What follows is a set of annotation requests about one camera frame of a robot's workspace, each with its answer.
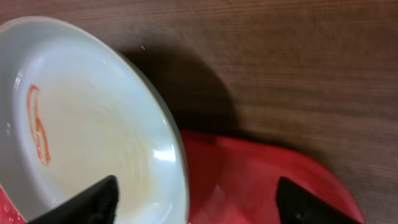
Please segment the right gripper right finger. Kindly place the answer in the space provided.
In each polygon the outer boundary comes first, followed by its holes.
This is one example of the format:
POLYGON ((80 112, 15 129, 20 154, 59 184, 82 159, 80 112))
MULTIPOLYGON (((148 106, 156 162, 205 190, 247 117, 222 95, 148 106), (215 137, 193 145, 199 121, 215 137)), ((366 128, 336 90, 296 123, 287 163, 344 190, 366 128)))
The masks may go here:
POLYGON ((276 203, 281 224, 360 224, 287 177, 279 178, 276 203))

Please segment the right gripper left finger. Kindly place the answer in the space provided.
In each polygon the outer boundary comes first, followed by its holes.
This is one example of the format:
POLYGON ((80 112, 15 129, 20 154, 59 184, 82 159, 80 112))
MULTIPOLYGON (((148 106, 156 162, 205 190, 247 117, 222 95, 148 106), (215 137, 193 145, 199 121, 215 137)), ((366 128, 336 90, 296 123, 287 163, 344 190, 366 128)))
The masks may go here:
POLYGON ((113 224, 118 202, 117 178, 109 175, 28 224, 113 224))

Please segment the light blue top plate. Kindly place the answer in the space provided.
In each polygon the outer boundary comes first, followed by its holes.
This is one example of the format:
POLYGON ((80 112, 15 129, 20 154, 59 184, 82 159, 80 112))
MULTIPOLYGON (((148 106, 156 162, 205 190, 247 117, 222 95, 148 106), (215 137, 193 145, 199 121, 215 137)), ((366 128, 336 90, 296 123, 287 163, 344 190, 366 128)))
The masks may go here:
POLYGON ((1 25, 1 185, 31 221, 108 175, 116 223, 186 223, 188 175, 167 105, 131 62, 39 16, 1 25))

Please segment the red plastic serving tray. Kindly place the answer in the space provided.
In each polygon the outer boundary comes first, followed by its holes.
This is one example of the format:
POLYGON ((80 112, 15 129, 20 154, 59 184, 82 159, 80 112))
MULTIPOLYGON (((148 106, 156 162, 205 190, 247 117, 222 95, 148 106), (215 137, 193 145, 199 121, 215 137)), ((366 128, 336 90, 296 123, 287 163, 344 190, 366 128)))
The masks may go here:
POLYGON ((28 223, 114 175, 114 223, 274 223, 280 177, 363 223, 346 187, 313 159, 284 147, 182 130, 145 136, 23 131, 1 147, 1 222, 28 223))

